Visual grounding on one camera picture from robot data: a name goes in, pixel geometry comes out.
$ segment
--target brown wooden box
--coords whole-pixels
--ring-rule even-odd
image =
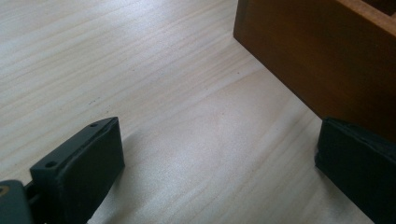
[[[366,2],[239,0],[234,36],[321,118],[396,142],[396,1]]]

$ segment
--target screw hole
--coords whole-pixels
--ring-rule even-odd
[[[9,191],[9,186],[0,186],[0,197],[6,195]]]
[[[50,162],[48,162],[47,164],[46,164],[46,167],[47,168],[51,168],[51,167],[54,167],[54,166],[56,166],[56,161],[50,161]]]

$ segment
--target table surface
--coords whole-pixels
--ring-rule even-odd
[[[236,0],[1,1],[0,179],[120,118],[89,223],[372,223],[314,164],[321,120],[233,39]]]

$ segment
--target light wood surface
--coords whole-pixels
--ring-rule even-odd
[[[371,223],[314,165],[321,120],[233,39],[236,0],[2,1],[0,179],[118,116],[92,223]]]

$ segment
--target black plastic part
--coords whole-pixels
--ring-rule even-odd
[[[395,159],[395,144],[341,120],[323,120],[316,166],[375,223],[396,223]]]
[[[85,224],[124,167],[117,118],[97,121],[61,144],[31,169],[45,222]]]
[[[23,185],[18,180],[0,182],[0,223],[34,223]]]

